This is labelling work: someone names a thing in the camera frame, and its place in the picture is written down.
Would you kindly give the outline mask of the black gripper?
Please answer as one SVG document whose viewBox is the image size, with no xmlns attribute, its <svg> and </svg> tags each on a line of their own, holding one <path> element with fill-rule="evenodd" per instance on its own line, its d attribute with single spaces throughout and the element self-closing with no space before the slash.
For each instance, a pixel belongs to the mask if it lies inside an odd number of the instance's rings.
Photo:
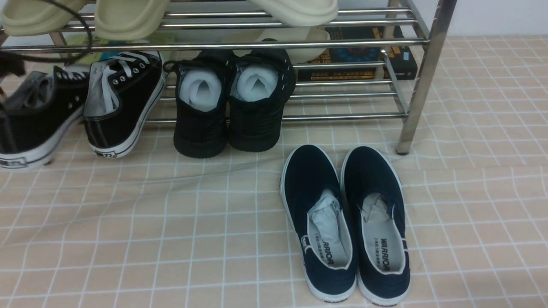
<svg viewBox="0 0 548 308">
<path fill-rule="evenodd" d="M 5 78 L 9 75 L 17 77 L 26 74 L 25 61 L 22 55 L 8 52 L 0 53 L 0 77 Z"/>
</svg>

